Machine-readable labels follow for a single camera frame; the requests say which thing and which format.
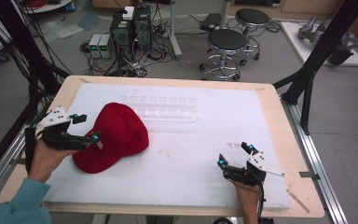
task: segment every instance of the wooden table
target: wooden table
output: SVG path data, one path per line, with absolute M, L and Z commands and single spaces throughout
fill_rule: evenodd
M 263 217 L 322 217 L 318 193 L 310 178 L 302 178 L 299 172 L 308 171 L 301 155 L 290 123 L 283 111 L 277 92 L 270 84 L 213 82 L 176 79 L 127 78 L 127 77 L 68 77 L 50 108 L 62 105 L 68 110 L 82 83 L 103 83 L 119 85 L 213 88 L 255 91 L 259 98 L 281 169 L 285 173 L 285 185 L 290 199 L 288 210 L 264 210 Z M 0 203 L 10 201 L 20 187 L 26 172 L 23 165 L 17 165 L 0 194 Z M 89 203 L 45 203 L 51 212 L 78 212 L 95 214 L 145 214 L 175 216 L 224 216 L 240 217 L 241 212 L 233 208 L 141 206 Z

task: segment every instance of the round stool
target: round stool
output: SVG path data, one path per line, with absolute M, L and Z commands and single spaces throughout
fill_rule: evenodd
M 243 52 L 246 43 L 246 37 L 236 31 L 226 29 L 212 31 L 208 35 L 208 45 L 219 54 L 212 55 L 200 65 L 200 70 L 205 70 L 202 80 L 206 80 L 206 75 L 223 78 L 225 81 L 229 77 L 234 80 L 240 79 L 239 66 L 229 55 Z
M 246 56 L 243 60 L 240 61 L 240 65 L 245 65 L 249 52 L 254 52 L 257 50 L 257 54 L 254 56 L 255 60 L 258 60 L 260 57 L 260 45 L 258 42 L 250 36 L 250 33 L 253 29 L 266 26 L 269 22 L 269 16 L 257 9 L 254 8 L 243 8 L 238 10 L 235 13 L 235 20 L 245 26 L 243 34 L 246 36 Z

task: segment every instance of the sleeve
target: sleeve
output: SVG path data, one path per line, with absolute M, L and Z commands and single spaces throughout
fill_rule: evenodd
M 42 207 L 50 185 L 25 178 L 10 203 L 0 203 L 0 224 L 51 223 L 50 213 Z

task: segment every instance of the floor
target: floor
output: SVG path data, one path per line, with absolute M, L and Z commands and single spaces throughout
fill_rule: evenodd
M 203 20 L 204 15 L 197 16 Z M 81 5 L 74 13 L 55 10 L 39 16 L 39 21 L 62 21 L 65 26 L 81 24 L 85 30 L 66 39 L 48 42 L 73 74 L 87 69 L 87 59 L 79 46 L 93 34 L 109 31 L 110 14 L 94 13 Z M 191 17 L 180 17 L 176 27 L 184 32 L 203 32 Z M 207 58 L 207 35 L 178 35 L 183 57 L 169 63 L 150 66 L 146 77 L 196 79 L 202 77 L 199 65 Z M 257 37 L 262 51 L 259 61 L 252 59 L 241 68 L 240 82 L 274 83 L 296 72 L 301 67 L 290 42 L 283 31 L 264 32 Z M 42 49 L 40 38 L 35 42 Z M 286 87 L 277 90 L 284 93 Z M 0 62 L 0 140 L 27 104 L 27 82 L 16 65 Z M 315 80 L 310 108 L 310 133 L 318 149 L 324 168 L 349 223 L 358 223 L 358 67 L 323 66 Z M 53 223 L 91 223 L 90 214 L 52 214 Z M 158 218 L 156 223 L 169 223 L 169 218 Z M 318 219 L 275 218 L 275 223 L 331 223 L 328 215 Z

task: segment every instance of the red baseball cap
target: red baseball cap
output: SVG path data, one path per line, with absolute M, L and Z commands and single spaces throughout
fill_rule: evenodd
M 85 173 L 100 173 L 122 157 L 138 154 L 149 146 L 145 125 L 127 105 L 105 105 L 86 135 L 99 131 L 101 144 L 93 144 L 72 156 L 76 166 Z

